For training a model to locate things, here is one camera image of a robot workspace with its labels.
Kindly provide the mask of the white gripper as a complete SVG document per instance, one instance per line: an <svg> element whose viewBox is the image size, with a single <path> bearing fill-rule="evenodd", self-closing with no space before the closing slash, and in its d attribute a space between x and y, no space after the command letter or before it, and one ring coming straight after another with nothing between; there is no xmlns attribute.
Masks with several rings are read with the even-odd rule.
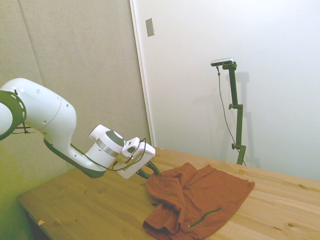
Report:
<svg viewBox="0 0 320 240"><path fill-rule="evenodd" d="M145 141L127 141L122 152L115 160L115 171L124 179L129 179L134 174L138 174L144 179L149 178L149 174L141 168L147 166L157 176L162 174L151 159L156 155L156 149Z"/></svg>

